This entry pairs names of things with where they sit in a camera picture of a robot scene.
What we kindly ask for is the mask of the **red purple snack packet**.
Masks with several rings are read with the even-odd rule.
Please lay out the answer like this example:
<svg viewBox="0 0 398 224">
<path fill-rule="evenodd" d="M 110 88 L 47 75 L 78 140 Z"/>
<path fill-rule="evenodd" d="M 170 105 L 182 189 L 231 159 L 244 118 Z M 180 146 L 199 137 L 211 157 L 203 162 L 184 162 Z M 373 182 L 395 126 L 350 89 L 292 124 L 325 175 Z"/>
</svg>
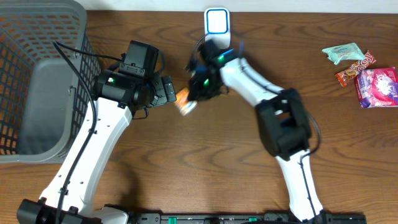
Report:
<svg viewBox="0 0 398 224">
<path fill-rule="evenodd" d="M 354 83 L 362 108 L 397 107 L 395 67 L 363 70 Z"/>
</svg>

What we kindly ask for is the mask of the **orange small box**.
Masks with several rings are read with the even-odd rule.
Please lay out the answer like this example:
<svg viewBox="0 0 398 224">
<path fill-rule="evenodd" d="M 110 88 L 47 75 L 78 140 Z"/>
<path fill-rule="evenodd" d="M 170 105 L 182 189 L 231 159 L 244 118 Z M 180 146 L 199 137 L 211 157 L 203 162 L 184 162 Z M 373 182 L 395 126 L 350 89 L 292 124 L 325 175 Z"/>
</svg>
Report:
<svg viewBox="0 0 398 224">
<path fill-rule="evenodd" d="M 176 94 L 175 106 L 178 108 L 182 116 L 186 116 L 197 107 L 197 101 L 188 100 L 189 89 L 183 88 Z"/>
</svg>

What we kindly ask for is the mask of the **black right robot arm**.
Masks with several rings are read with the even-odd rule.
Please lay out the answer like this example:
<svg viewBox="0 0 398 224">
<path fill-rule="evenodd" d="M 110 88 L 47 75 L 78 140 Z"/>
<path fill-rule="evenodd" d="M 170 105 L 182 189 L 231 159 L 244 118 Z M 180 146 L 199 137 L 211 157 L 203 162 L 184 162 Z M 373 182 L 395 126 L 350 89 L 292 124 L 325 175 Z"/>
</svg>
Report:
<svg viewBox="0 0 398 224">
<path fill-rule="evenodd" d="M 190 101 L 209 100 L 225 86 L 254 108 L 261 142 L 284 176 L 290 211 L 300 222 L 314 222 L 323 206 L 313 182 L 309 140 L 319 127 L 298 91 L 271 83 L 233 50 L 208 55 L 204 63 L 191 56 L 186 69 L 192 73 Z"/>
</svg>

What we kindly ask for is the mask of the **teal packet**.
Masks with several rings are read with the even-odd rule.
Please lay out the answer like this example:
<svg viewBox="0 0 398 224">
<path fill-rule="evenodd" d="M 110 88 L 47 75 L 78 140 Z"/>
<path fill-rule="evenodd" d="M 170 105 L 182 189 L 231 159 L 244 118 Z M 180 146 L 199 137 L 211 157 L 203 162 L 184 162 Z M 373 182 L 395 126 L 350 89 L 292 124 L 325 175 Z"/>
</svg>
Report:
<svg viewBox="0 0 398 224">
<path fill-rule="evenodd" d="M 363 60 L 365 55 L 354 42 L 322 49 L 327 54 L 327 59 L 334 65 L 338 65 L 342 60 Z"/>
</svg>

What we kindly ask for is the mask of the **red Top chocolate bar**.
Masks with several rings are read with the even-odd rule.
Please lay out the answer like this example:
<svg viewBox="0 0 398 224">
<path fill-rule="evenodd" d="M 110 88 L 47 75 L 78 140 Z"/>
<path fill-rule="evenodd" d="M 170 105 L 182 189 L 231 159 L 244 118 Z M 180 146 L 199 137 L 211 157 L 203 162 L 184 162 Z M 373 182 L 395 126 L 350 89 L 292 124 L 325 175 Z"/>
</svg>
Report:
<svg viewBox="0 0 398 224">
<path fill-rule="evenodd" d="M 364 54 L 365 58 L 362 60 L 358 60 L 352 65 L 350 65 L 347 69 L 338 72 L 335 77 L 339 81 L 342 87 L 346 87 L 347 84 L 353 80 L 357 75 L 359 75 L 363 70 L 368 68 L 370 65 L 377 62 L 376 58 L 372 54 L 371 51 L 367 51 Z"/>
</svg>

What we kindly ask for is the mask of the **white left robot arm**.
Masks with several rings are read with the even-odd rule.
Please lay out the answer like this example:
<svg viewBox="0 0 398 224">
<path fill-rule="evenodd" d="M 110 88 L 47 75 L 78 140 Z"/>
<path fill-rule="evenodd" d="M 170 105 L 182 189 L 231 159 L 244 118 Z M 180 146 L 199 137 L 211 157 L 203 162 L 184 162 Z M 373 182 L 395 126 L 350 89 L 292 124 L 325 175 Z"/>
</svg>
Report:
<svg viewBox="0 0 398 224">
<path fill-rule="evenodd" d="M 68 156 L 38 201 L 24 199 L 19 223 L 128 223 L 132 214 L 115 205 L 93 208 L 99 180 L 118 139 L 136 111 L 174 102 L 170 76 L 104 70 L 91 89 L 84 122 Z"/>
</svg>

